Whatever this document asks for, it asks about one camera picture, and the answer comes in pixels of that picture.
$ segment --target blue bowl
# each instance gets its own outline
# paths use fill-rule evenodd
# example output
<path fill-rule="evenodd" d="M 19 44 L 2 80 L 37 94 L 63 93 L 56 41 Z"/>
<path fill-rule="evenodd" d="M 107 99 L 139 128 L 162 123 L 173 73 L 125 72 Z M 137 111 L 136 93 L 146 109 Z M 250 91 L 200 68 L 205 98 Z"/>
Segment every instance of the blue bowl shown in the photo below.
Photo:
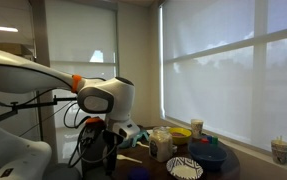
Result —
<path fill-rule="evenodd" d="M 190 142 L 189 153 L 204 170 L 219 171 L 227 158 L 227 153 L 218 145 Z"/>

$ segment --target black and white plate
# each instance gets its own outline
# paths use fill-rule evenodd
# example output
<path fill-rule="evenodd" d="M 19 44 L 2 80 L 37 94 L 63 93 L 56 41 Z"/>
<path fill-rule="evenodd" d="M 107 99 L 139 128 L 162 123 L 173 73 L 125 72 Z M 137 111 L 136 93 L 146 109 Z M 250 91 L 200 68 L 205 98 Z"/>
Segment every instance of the black and white plate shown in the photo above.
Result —
<path fill-rule="evenodd" d="M 194 160 L 185 157 L 174 157 L 166 163 L 167 171 L 177 179 L 194 180 L 203 174 L 202 167 Z"/>

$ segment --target bottle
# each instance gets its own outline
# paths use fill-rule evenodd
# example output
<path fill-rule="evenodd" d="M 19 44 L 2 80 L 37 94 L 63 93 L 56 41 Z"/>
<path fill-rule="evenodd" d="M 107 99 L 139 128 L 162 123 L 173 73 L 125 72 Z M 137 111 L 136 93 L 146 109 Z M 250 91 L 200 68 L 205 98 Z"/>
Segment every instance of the bottle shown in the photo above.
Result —
<path fill-rule="evenodd" d="M 172 135 L 165 127 L 153 128 L 149 137 L 149 154 L 158 162 L 165 162 L 173 155 Z"/>

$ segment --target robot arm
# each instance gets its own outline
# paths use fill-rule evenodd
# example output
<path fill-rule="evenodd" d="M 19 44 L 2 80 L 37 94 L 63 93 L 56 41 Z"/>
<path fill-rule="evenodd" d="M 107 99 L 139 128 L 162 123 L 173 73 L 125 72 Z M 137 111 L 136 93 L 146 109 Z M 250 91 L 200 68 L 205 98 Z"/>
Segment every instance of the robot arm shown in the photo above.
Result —
<path fill-rule="evenodd" d="M 109 131 L 125 139 L 139 132 L 130 118 L 134 97 L 130 81 L 120 77 L 107 81 L 85 79 L 0 51 L 0 91 L 26 93 L 51 88 L 76 93 L 79 107 L 87 113 L 106 113 Z"/>

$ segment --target table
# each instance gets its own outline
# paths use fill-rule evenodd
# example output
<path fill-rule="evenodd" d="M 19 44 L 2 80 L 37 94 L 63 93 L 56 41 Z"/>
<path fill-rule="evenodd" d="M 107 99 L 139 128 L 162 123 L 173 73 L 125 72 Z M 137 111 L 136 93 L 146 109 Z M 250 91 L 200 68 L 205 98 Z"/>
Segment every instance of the table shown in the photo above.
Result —
<path fill-rule="evenodd" d="M 238 180 L 240 179 L 240 163 L 234 152 L 219 142 L 218 146 L 225 149 L 228 154 L 228 158 L 225 160 L 221 167 L 221 171 L 218 172 L 206 172 L 204 171 L 200 179 L 220 179 L 220 180 Z M 128 160 L 118 160 L 116 162 L 115 171 L 112 175 L 114 180 L 124 180 L 127 179 L 127 175 L 133 167 L 144 167 L 149 170 L 151 179 L 158 180 L 171 180 L 175 179 L 167 170 L 166 162 L 160 163 L 149 156 L 149 149 L 137 145 L 135 148 L 119 149 L 118 154 L 122 154 L 134 159 L 141 160 L 143 163 L 135 163 Z M 177 153 L 174 157 L 188 157 L 191 158 L 188 152 L 188 146 L 180 145 L 178 146 Z"/>

